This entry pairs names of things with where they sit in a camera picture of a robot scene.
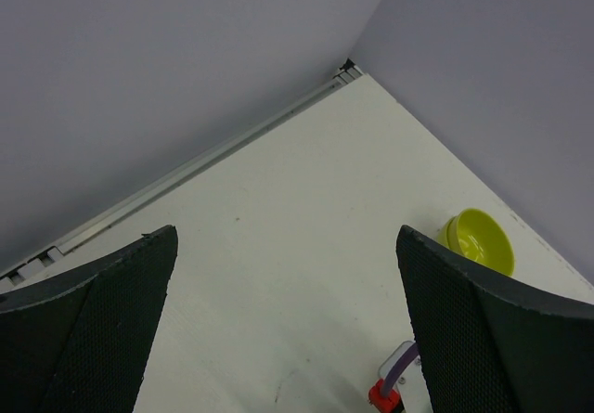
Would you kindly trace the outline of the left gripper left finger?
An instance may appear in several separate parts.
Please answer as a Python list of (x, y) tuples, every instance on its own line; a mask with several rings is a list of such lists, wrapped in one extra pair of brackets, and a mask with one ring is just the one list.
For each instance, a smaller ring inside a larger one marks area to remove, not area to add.
[(133, 411), (177, 251), (164, 226), (2, 294), (2, 411)]

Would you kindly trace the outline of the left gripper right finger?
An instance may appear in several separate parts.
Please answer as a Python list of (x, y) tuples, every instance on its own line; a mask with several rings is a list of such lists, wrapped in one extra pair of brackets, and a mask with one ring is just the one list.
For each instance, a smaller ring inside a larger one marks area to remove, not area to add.
[(433, 411), (592, 411), (592, 304), (505, 277), (410, 226), (395, 254)]

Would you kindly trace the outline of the lime green bowl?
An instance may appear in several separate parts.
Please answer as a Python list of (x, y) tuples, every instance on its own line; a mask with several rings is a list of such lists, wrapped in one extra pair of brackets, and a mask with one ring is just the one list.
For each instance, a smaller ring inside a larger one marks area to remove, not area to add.
[(448, 248), (449, 250), (453, 251), (453, 246), (455, 244), (455, 221), (456, 216), (451, 217), (439, 230), (436, 241), (441, 244), (442, 246)]
[(515, 268), (511, 242), (497, 221), (479, 209), (465, 209), (445, 228), (448, 248), (507, 277)]

